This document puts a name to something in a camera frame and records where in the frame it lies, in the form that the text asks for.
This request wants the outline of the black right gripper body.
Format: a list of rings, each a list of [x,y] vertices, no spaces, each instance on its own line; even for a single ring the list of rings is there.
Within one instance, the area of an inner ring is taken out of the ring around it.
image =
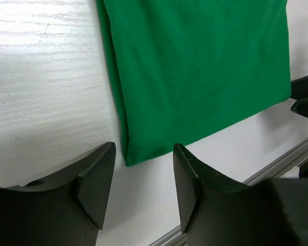
[[[308,75],[291,82],[291,98],[296,102],[291,111],[308,118]]]

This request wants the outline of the green t shirt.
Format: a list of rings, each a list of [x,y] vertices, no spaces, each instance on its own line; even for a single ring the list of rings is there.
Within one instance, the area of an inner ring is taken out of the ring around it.
[[[291,96],[286,1],[97,1],[130,167]]]

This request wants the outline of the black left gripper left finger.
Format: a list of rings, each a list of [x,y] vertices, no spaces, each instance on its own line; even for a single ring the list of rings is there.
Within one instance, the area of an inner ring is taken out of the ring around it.
[[[107,142],[25,186],[0,188],[0,245],[95,245],[115,159]]]

